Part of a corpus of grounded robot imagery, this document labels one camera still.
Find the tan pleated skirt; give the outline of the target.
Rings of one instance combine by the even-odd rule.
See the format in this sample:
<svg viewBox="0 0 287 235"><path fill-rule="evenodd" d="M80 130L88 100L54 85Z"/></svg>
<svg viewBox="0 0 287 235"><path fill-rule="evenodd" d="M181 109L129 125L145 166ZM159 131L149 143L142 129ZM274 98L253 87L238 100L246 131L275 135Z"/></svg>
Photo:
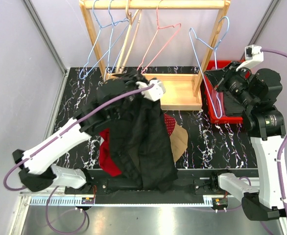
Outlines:
<svg viewBox="0 0 287 235"><path fill-rule="evenodd" d="M176 163L184 154L188 147L188 133L187 131L176 124L173 132L170 135L171 150L173 154L173 160Z"/></svg>

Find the red polka dot skirt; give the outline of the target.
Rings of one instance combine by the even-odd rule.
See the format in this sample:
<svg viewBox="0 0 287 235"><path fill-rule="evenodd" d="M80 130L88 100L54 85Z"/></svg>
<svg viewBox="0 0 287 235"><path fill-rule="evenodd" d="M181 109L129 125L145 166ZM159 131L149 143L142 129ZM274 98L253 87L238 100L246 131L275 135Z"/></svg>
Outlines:
<svg viewBox="0 0 287 235"><path fill-rule="evenodd" d="M173 133L174 128L176 126L176 120L175 118L167 114L164 114L164 121L165 121L166 129L167 129L167 133L170 136Z"/></svg>

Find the red pleated skirt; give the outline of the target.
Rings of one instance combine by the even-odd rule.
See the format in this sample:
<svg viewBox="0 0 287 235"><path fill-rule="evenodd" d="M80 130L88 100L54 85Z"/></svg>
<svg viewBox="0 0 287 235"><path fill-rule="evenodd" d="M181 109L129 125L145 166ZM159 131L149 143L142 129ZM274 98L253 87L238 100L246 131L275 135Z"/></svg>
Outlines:
<svg viewBox="0 0 287 235"><path fill-rule="evenodd" d="M112 177L122 174L122 171L117 167L110 155L109 149L109 129L100 132L100 147L99 147L99 166L102 170Z"/></svg>

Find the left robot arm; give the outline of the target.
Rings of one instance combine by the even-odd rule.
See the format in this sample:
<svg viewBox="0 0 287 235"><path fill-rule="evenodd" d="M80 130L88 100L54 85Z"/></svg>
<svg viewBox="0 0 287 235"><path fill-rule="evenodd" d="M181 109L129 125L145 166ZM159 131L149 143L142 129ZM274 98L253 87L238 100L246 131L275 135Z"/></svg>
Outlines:
<svg viewBox="0 0 287 235"><path fill-rule="evenodd" d="M93 135L106 129L112 131L118 122L124 123L134 105L150 99L149 93L154 87L153 82L136 70L106 80L97 89L95 98L57 132L29 150L13 152L16 167L20 169L20 190L39 192L53 186L89 193L93 182L87 170L57 166L55 161Z"/></svg>

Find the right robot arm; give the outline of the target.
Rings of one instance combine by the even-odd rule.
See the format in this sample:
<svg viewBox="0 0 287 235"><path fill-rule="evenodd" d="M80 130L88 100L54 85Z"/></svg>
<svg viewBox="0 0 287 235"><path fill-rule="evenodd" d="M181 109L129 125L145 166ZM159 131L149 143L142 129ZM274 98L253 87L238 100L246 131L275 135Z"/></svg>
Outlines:
<svg viewBox="0 0 287 235"><path fill-rule="evenodd" d="M255 74L241 62L233 61L222 69L207 70L205 76L217 92L229 92L243 107L243 126L254 148L259 187L240 180L229 170L212 174L211 192L226 191L241 202L244 214L252 221L269 221L287 217L287 173L283 141L285 122L275 107L283 89L280 75L271 69Z"/></svg>

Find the black skirt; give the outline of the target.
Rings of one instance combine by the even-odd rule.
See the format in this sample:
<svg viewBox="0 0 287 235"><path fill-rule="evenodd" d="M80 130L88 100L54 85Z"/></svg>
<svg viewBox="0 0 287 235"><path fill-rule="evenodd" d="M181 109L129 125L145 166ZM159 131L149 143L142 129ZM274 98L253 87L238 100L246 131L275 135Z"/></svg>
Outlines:
<svg viewBox="0 0 287 235"><path fill-rule="evenodd" d="M169 190L177 169L160 100L133 94L111 104L106 118L110 157L122 174L140 189Z"/></svg>

